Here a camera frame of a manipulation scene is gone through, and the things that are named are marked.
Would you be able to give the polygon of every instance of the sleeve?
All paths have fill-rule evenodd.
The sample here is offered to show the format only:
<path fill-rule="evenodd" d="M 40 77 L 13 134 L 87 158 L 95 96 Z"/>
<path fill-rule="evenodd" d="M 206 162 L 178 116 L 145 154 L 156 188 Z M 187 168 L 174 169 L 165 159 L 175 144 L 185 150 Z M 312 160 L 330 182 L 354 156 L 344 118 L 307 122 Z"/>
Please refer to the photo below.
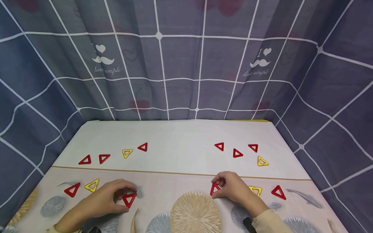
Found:
<path fill-rule="evenodd" d="M 56 229 L 55 229 L 54 226 L 53 226 L 53 227 L 51 227 L 50 229 L 48 229 L 48 230 L 46 231 L 46 233 L 61 233 L 61 232 L 56 231 Z M 76 231 L 76 232 L 72 232 L 72 233 L 82 233 L 82 230 L 78 230 L 78 231 Z"/>
<path fill-rule="evenodd" d="M 293 233 L 273 210 L 266 210 L 254 218 L 252 226 L 257 233 Z"/>

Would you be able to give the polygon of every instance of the triangle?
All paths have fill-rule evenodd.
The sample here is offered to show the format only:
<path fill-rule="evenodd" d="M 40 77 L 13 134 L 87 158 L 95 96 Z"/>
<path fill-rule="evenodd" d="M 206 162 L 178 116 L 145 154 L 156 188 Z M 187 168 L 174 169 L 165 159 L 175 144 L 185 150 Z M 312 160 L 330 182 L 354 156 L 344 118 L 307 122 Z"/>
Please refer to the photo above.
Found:
<path fill-rule="evenodd" d="M 249 144 L 248 145 L 255 153 L 258 153 L 258 144 Z"/>
<path fill-rule="evenodd" d="M 128 158 L 128 156 L 133 152 L 134 150 L 132 149 L 124 149 L 122 150 L 124 158 Z"/>
<path fill-rule="evenodd" d="M 214 189 L 215 189 L 215 188 L 216 188 L 217 190 L 220 190 L 220 187 L 219 187 L 217 184 L 212 183 L 211 191 L 210 191 L 210 196 L 212 196 L 212 195 L 214 194 L 214 192 L 215 192 Z"/>
<path fill-rule="evenodd" d="M 224 151 L 224 142 L 217 143 L 214 146 L 216 146 L 219 150 Z"/>
<path fill-rule="evenodd" d="M 268 166 L 269 163 L 264 160 L 262 157 L 258 156 L 258 166 Z"/>
<path fill-rule="evenodd" d="M 233 158 L 237 158 L 237 157 L 241 157 L 241 156 L 244 156 L 244 154 L 239 152 L 236 149 L 233 149 Z"/>
<path fill-rule="evenodd" d="M 64 192 L 65 192 L 67 195 L 69 195 L 69 196 L 71 196 L 71 197 L 73 198 L 73 197 L 75 197 L 75 194 L 76 194 L 76 192 L 78 191 L 79 186 L 80 186 L 80 183 L 76 183 L 76 184 L 74 184 L 73 186 L 71 186 L 71 187 L 65 189 Z"/>
<path fill-rule="evenodd" d="M 102 164 L 103 162 L 105 162 L 105 160 L 107 160 L 107 158 L 110 157 L 109 154 L 101 154 L 98 156 L 99 160 L 100 160 L 100 164 Z"/>
<path fill-rule="evenodd" d="M 249 188 L 250 188 L 250 190 L 251 190 L 253 193 L 255 193 L 257 196 L 260 196 L 261 191 L 262 191 L 262 188 L 260 188 L 260 187 L 254 187 L 254 186 L 249 186 Z"/>
<path fill-rule="evenodd" d="M 134 202 L 136 195 L 137 195 L 137 193 L 131 193 L 131 194 L 124 195 L 122 197 L 122 199 L 124 201 L 124 204 L 126 204 L 126 206 L 128 208 L 131 208 L 132 203 Z"/>
<path fill-rule="evenodd" d="M 142 144 L 141 146 L 139 146 L 137 149 L 140 149 L 142 151 L 145 151 L 147 152 L 148 151 L 148 143 L 145 142 L 144 144 Z"/>
<path fill-rule="evenodd" d="M 82 159 L 79 163 L 79 165 L 82 165 L 82 164 L 91 164 L 91 156 L 90 155 L 87 155 L 86 157 L 84 157 L 84 159 Z"/>
<path fill-rule="evenodd" d="M 282 189 L 281 189 L 281 187 L 280 187 L 279 185 L 276 186 L 276 187 L 272 190 L 271 193 L 272 193 L 273 195 L 275 195 L 276 197 L 279 197 L 279 198 L 281 198 L 281 199 L 286 200 L 285 194 L 283 193 L 283 191 L 282 191 Z"/>
<path fill-rule="evenodd" d="M 91 191 L 91 192 L 96 191 L 96 188 L 97 188 L 99 180 L 100 179 L 96 179 L 96 180 L 92 181 L 91 183 L 89 183 L 86 186 L 84 186 L 84 188 L 87 189 L 87 190 L 89 190 L 89 191 Z"/>

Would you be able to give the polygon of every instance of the curtain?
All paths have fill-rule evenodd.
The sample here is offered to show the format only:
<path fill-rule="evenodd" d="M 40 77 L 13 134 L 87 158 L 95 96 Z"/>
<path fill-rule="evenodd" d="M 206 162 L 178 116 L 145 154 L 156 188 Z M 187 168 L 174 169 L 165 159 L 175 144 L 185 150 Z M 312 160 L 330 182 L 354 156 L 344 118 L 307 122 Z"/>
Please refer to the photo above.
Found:
<path fill-rule="evenodd" d="M 0 3 L 0 226 L 86 121 L 266 119 L 373 231 L 373 2 Z"/>

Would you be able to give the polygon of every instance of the yellow triangle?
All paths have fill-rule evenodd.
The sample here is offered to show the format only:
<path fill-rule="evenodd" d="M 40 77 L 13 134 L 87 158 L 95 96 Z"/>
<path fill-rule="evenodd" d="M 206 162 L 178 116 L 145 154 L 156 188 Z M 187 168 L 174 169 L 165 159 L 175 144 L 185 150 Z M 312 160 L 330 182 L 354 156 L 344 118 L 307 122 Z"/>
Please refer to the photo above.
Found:
<path fill-rule="evenodd" d="M 262 157 L 258 156 L 258 166 L 268 166 L 269 163 L 264 160 Z"/>
<path fill-rule="evenodd" d="M 97 188 L 97 185 L 98 185 L 98 181 L 99 181 L 99 180 L 100 180 L 100 179 L 97 179 L 97 180 L 92 181 L 91 183 L 89 183 L 89 184 L 87 184 L 86 186 L 84 186 L 84 188 L 87 189 L 87 190 L 89 190 L 89 191 L 91 191 L 91 192 L 96 191 L 96 188 Z"/>
<path fill-rule="evenodd" d="M 260 187 L 249 186 L 249 188 L 250 188 L 250 190 L 251 190 L 253 193 L 255 193 L 257 196 L 260 196 L 260 194 L 261 194 L 261 188 L 260 188 Z"/>
<path fill-rule="evenodd" d="M 122 150 L 124 158 L 128 158 L 128 156 L 133 152 L 134 150 L 132 149 L 124 149 Z"/>

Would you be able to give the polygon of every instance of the red triangle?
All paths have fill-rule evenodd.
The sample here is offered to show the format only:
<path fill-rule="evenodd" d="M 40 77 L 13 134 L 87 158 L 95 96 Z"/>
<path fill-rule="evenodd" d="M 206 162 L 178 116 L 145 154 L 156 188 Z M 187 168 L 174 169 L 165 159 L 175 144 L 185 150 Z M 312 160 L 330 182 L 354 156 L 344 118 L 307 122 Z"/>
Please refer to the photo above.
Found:
<path fill-rule="evenodd" d="M 276 186 L 276 187 L 272 190 L 271 193 L 272 193 L 273 195 L 275 195 L 276 197 L 279 197 L 279 198 L 281 198 L 281 199 L 286 200 L 285 194 L 283 193 L 283 191 L 282 191 L 282 189 L 281 189 L 281 187 L 280 187 L 279 185 Z"/>
<path fill-rule="evenodd" d="M 71 197 L 73 198 L 73 197 L 75 197 L 75 194 L 76 194 L 76 192 L 78 191 L 79 186 L 80 186 L 80 183 L 74 184 L 73 186 L 71 186 L 71 187 L 65 189 L 64 192 L 65 192 L 67 195 L 69 195 L 69 196 L 71 196 Z"/>
<path fill-rule="evenodd" d="M 105 162 L 105 160 L 107 160 L 107 158 L 110 157 L 109 154 L 102 154 L 102 155 L 99 155 L 98 158 L 100 160 L 100 164 L 102 164 L 103 162 Z"/>
<path fill-rule="evenodd" d="M 238 150 L 236 149 L 233 149 L 233 158 L 237 158 L 237 157 L 241 157 L 241 156 L 244 156 L 243 153 L 239 152 Z"/>
<path fill-rule="evenodd" d="M 258 144 L 249 144 L 248 145 L 255 153 L 258 153 Z"/>
<path fill-rule="evenodd" d="M 124 204 L 126 204 L 126 206 L 127 206 L 128 208 L 131 208 L 132 203 L 134 202 L 136 195 L 137 195 L 137 193 L 131 193 L 131 194 L 124 195 L 124 196 L 122 197 L 122 199 L 123 199 L 123 201 L 124 201 Z"/>
<path fill-rule="evenodd" d="M 212 183 L 210 196 L 212 196 L 214 194 L 214 188 L 216 188 L 217 190 L 220 190 L 220 187 L 217 184 Z"/>
<path fill-rule="evenodd" d="M 219 150 L 224 151 L 224 142 L 217 143 L 217 144 L 215 144 L 215 146 L 216 146 Z"/>
<path fill-rule="evenodd" d="M 141 146 L 139 146 L 137 149 L 140 149 L 142 151 L 147 152 L 148 151 L 148 143 L 145 142 L 144 144 L 142 144 Z"/>
<path fill-rule="evenodd" d="M 84 157 L 84 159 L 82 159 L 78 164 L 79 164 L 79 165 L 82 165 L 82 164 L 91 164 L 91 156 L 90 156 L 90 155 L 87 155 L 87 156 Z"/>

